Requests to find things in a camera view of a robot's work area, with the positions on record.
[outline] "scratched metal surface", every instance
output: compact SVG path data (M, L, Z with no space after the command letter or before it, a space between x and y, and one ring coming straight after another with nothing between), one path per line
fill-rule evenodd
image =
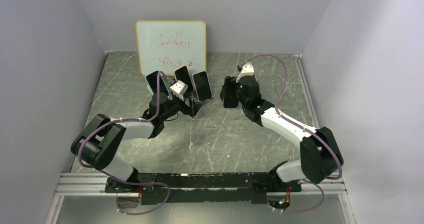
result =
M123 141L118 156L140 172L242 172L269 171L299 151L275 132L250 122L241 109L225 109L219 99L225 76L254 54L208 53L207 72L214 99L197 116L179 115L165 123L154 139ZM312 125L301 77L292 55L279 55L287 64L288 84L279 107L291 117ZM252 61L262 96L273 102L282 88L283 68L271 57ZM112 118L140 117L151 95L139 71L135 52L110 52L93 98L88 120L98 113ZM72 172L90 173L75 160Z

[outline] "black metal base plate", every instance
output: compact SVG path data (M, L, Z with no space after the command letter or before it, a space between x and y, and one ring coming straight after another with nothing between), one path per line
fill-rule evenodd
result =
M140 182L163 182L170 188L168 202L250 201L267 203L267 192L300 192L298 181L275 185L268 172L238 173L139 173ZM108 179L106 193L123 193L116 181ZM162 186L143 186L141 205L161 203L167 195Z

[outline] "gray wall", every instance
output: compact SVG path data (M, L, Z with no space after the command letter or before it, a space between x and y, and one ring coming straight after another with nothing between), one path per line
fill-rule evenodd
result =
M0 223L45 223L104 57L77 0L0 0Z
M79 0L105 50L136 51L140 19L204 20L212 52L302 53L330 0Z
M332 0L303 55L358 223L424 223L423 0Z

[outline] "phone case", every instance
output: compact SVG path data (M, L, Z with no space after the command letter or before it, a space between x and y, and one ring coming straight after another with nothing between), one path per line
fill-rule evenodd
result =
M210 96L211 96L211 98L210 99L213 99L214 97L214 94L213 94L213 92L212 92L212 89L211 89L211 84L210 84L210 81L209 81L209 75L208 75L208 73L205 71L205 70L202 70L202 71L199 71L199 72L196 72L196 73L193 73L192 75L191 75L191 82L193 83L193 87L194 87L194 92L196 93L196 96L199 96L198 95L198 90L197 90L197 88L196 88L196 83L195 83L195 80L194 80L194 78L193 78L193 76L194 75L196 75L196 74L199 74L199 73L201 73L201 72L205 72L206 73L206 76L207 76L207 83L209 84L209 90L210 90Z

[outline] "purple cable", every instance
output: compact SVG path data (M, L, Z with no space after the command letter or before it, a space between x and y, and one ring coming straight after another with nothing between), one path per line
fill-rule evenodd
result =
M162 75L164 75L164 76L166 76L162 71L159 71L158 72L158 74L157 74L157 77L156 77L156 89L157 89L157 100L156 100L156 106L158 106L157 108L156 108L156 113L154 114L154 116L152 117L152 118L150 118L150 119L148 119L148 120L143 120L143 119L135 119L135 118L127 118L127 119L118 119L118 120L111 120L111 121L109 121L108 123L106 123L106 124L104 124L104 125L102 125L102 126L100 126L99 128L97 128L95 131L93 131L89 136L87 136L87 138L84 140L84 142L82 143L82 145L79 147L80 149L78 150L78 163L81 165L81 166L83 166L83 167L86 167L86 168L92 168L91 166L89 166L89 165L86 165L86 164L84 164L82 161L82 150L84 149L84 147L87 145L87 143L88 143L88 141L91 139L91 138L93 138L99 131L101 131L101 130L103 130L104 128L106 128L107 126L109 126L109 125L111 125L111 124L113 124L113 123L118 123L118 122L127 122L127 121L140 121L140 122L150 122L150 121L152 121L153 119L155 119L158 115L159 115L159 103L160 103L160 94L159 94L159 88L160 88L160 77L161 77L161 74ZM157 209L159 209L161 206L163 206L165 203L166 203L166 201L168 201L168 198L169 198L169 196L170 196L170 194L171 194L171 191L170 191L170 187L167 185L167 184L165 184L165 183L162 183L162 182L142 182L142 183L137 183L137 182L128 182L128 181L124 181L124 180L121 180L121 179L119 179L119 178L117 178L117 177L115 177L115 176L112 176L112 175L110 175L109 173L107 173L107 172L105 172L105 171L100 171L100 172L102 172L102 173L104 173L104 174L106 174L107 176L110 176L112 179L114 179L114 180L116 180L116 181L119 181L119 182L121 182L121 183L123 183L123 184L127 184L127 185L162 185L162 186L164 186L164 187L166 187L167 188L167 190L168 190L168 193L167 193L167 195L166 195L166 198L162 201L162 203L160 203L159 205L157 205L155 208L153 208L153 209L150 209L150 210L148 210L148 211L144 211L144 212L139 212L139 213L130 213L130 212L125 212L125 211L123 211L123 210L121 210L121 209L119 209L119 205L118 205L118 198L116 199L117 201L117 207L118 207L118 211L120 212L120 213L123 213L123 214L127 214L127 215L143 215L143 214L147 214L147 213L149 213L149 212L152 212L152 211L154 211L154 210L157 210Z
M123 184L126 184L126 185L162 185L162 186L166 187L166 189L167 189L166 197L165 197L165 199L159 205L155 206L154 208L152 208L150 210L143 211L143 212L137 212L137 213L131 213L131 212L126 212L126 211L121 210L120 207L119 207L119 203L118 203L119 198L117 197L117 199L116 199L116 203L117 203L116 204L116 208L117 208L117 210L120 213L125 214L125 215L144 215L144 214L150 213L152 211L155 211L155 210L161 208L166 203L166 201L168 201L169 196L171 194L170 187L167 184L162 183L162 182L142 182L142 183L128 182L128 181L121 180L121 179L119 179L119 178L117 178L115 176L112 176L112 175L111 175L111 178L114 179L114 180L116 180L116 181L119 181L119 182L121 182Z
M292 124L292 125L294 125L294 126L296 126L296 127L298 127L298 128L300 128L301 130L304 130L304 131L306 131L307 133L309 133L310 135L312 135L313 137L315 137L328 151L329 151L329 153L331 154L331 156L333 157L333 159L335 160L335 163L337 164L337 168L338 168L338 175L336 176L336 177L328 177L327 179L331 179L331 180L337 180L337 179L340 179L341 178L341 170L342 170L342 164L340 163L340 161L339 161L339 159L337 158L337 156L336 156L336 154L334 153L334 151L333 150L331 150L331 148L329 147L329 145L323 140L323 139L321 139L321 137L319 137L317 134L315 134L313 131L311 131L311 130L309 130L309 129L304 129L304 127L302 126L302 125L299 125L299 124L297 124L296 122L294 122L294 121L292 121L292 120L290 120L290 119L288 119L288 118L286 118L283 114L281 114L280 113L280 110L278 109L278 104L279 104L279 102L280 102L280 99L281 99L281 97L283 96L283 93L284 93L284 91L286 90L286 84L287 84L287 79L289 78L288 77L288 73L287 73L287 67L286 67L286 65L284 64L284 62L282 61L282 59L280 59L278 56L275 56L275 55L272 55L272 54L260 54L260 55L256 55L256 56L253 56L253 57L251 57L251 58L249 58L249 59L247 59L246 61L244 61L244 63L243 64L241 64L241 67L243 66L243 65L245 65L247 62L249 62L250 60L252 60L252 59L254 59L254 58L256 58L256 57L259 57L259 56L270 56L270 57L273 57L273 58L276 58L278 61L280 61L280 63L282 64L282 67L284 68L284 82L283 82L283 86L282 86L282 89L281 89L281 92L280 92L280 94L278 95L278 97L275 99L275 111L277 112L277 114L283 119L283 120L285 120L285 121L287 121L288 123L290 123L290 124ZM319 186L319 185L317 185L317 184L315 184L315 183L312 183L312 182L310 182L310 181L308 181L308 180L304 180L304 181L306 181L306 182L308 182L308 183L311 183L311 184L314 184L315 186L317 186L318 187L318 189L320 189L320 191L321 191L321 193L322 193L322 198L321 198L321 201L318 203L318 204L316 204L316 205L314 205L314 206L312 206L312 207L310 207L310 208L306 208L306 209L303 209L303 210L296 210L296 211L284 211L285 213L301 213L301 212L306 212L306 211L309 211L309 210L312 210L312 209L315 209L315 208L317 208L317 207L319 207L323 202L324 202L324 191L322 190L322 188Z
M312 181L308 181L308 180L302 180L302 181L307 182L309 184L312 184L312 185L318 187L318 189L321 191L321 200L318 202L318 204L316 204L316 205L314 205L312 207L309 207L309 208L306 208L306 209L302 209L302 210L284 210L283 213L296 214L296 213L307 212L307 211L310 211L310 210L313 210L313 209L318 208L324 202L324 197L325 197L324 191L323 191L323 189L319 185L313 183Z

